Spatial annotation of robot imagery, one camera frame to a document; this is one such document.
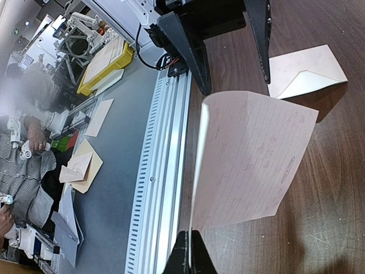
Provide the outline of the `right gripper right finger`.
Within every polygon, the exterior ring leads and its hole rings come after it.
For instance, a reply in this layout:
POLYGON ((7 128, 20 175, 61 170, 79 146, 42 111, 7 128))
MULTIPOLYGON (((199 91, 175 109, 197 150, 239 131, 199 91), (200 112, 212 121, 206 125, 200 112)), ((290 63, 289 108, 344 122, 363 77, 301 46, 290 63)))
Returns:
POLYGON ((193 230, 191 235, 191 273, 217 274, 213 262, 209 256, 206 245, 198 230, 193 230))

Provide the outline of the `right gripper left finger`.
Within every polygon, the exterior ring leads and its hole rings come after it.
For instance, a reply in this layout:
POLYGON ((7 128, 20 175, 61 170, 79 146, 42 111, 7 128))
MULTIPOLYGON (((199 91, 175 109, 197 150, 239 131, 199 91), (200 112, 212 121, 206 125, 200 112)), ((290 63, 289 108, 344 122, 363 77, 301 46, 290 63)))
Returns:
POLYGON ((189 274, 189 232, 180 231, 163 274, 189 274))

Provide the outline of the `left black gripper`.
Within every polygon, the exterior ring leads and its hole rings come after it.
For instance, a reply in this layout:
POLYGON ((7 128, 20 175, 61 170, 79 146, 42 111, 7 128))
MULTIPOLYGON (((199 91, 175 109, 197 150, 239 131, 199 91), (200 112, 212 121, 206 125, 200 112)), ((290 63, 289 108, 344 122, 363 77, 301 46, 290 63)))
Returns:
POLYGON ((181 57, 200 92, 208 96, 212 82, 206 46, 202 37, 215 37, 246 27, 246 11, 254 34, 261 71, 266 84, 271 83, 269 46, 271 4, 269 0, 195 0, 156 1, 160 16, 163 48, 173 57, 181 57))

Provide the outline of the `beige envelope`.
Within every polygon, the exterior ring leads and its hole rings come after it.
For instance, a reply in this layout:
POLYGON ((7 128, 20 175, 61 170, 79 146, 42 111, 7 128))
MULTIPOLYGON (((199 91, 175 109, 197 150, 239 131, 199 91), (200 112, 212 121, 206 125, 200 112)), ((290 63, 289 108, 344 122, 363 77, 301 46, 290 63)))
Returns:
POLYGON ((309 94, 348 79, 328 45, 272 57, 269 95, 286 99, 309 94))

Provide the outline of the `cream letter paper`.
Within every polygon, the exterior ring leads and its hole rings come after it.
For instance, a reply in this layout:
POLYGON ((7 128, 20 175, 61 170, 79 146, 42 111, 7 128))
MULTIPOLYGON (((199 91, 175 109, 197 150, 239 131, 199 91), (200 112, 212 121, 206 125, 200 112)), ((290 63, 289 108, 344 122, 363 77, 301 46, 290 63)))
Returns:
POLYGON ((315 109, 250 91, 202 101, 189 226, 274 216, 316 124, 315 109))

